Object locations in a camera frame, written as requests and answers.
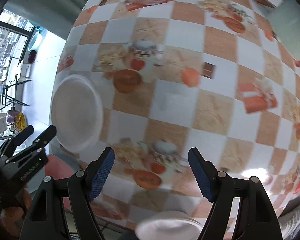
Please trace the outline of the large white foam bowl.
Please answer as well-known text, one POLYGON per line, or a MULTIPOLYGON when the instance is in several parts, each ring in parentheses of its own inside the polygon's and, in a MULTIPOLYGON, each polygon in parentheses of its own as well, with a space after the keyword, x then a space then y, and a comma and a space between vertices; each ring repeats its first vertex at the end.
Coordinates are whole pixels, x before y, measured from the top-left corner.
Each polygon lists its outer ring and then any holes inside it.
POLYGON ((202 224, 180 211, 164 211, 137 224, 134 232, 141 240, 198 239, 202 224))

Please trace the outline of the yellow container on floor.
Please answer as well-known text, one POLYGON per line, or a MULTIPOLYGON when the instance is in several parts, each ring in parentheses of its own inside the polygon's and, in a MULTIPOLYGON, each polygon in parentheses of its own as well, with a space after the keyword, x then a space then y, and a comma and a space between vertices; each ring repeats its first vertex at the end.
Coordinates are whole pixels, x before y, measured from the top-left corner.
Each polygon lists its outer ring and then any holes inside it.
POLYGON ((25 115, 19 112, 14 118, 14 127, 17 131, 22 131, 27 127, 27 121, 25 115))

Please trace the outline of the white fluffy cushion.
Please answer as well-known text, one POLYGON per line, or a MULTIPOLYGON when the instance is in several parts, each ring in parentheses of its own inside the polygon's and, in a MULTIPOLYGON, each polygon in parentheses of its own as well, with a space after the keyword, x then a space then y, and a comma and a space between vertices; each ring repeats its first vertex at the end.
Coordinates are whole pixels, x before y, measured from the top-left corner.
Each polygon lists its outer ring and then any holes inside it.
POLYGON ((283 239, 300 239, 300 205, 278 218, 283 239))

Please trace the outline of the black metal rack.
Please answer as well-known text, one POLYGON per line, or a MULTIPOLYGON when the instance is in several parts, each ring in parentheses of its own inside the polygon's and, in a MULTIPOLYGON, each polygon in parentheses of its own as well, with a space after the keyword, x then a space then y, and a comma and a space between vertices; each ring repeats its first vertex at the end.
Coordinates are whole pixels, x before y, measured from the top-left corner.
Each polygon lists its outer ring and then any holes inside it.
POLYGON ((0 112, 4 109, 8 109, 10 107, 10 110, 18 110, 22 106, 29 106, 29 104, 22 102, 21 99, 18 99, 17 89, 20 86, 25 85, 26 83, 30 82, 31 79, 26 79, 23 81, 15 81, 11 85, 3 85, 2 87, 2 96, 0 99, 0 112))

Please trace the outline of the teal plastic basin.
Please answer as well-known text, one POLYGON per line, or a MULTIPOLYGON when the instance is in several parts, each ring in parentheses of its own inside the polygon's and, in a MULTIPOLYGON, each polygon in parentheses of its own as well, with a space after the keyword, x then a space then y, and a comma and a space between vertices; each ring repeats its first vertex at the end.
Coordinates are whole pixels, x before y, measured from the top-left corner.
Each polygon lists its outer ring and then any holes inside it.
POLYGON ((34 32, 33 36, 30 39, 28 51, 37 50, 42 42, 42 32, 43 28, 41 26, 36 27, 36 31, 34 32))

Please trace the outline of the grey corrugated cabinet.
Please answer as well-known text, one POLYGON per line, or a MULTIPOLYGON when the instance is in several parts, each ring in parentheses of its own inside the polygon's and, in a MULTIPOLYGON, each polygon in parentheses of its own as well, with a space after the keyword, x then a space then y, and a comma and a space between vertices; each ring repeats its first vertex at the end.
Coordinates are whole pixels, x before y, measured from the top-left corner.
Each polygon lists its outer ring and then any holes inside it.
POLYGON ((88 0, 8 0, 4 8, 66 40, 88 0))

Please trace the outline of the checkered patterned tablecloth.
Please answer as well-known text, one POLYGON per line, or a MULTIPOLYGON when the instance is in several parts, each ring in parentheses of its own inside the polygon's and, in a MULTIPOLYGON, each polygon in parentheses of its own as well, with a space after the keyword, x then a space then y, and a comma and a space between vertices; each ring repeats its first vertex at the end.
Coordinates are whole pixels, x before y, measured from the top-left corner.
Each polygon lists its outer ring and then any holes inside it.
POLYGON ((128 9, 88 0, 57 69, 98 91, 93 144, 59 149, 82 167, 110 146, 116 157, 92 210, 128 229, 181 211, 203 223, 211 204, 189 149, 233 177, 260 178, 277 215, 300 193, 300 62, 257 0, 170 0, 128 9))

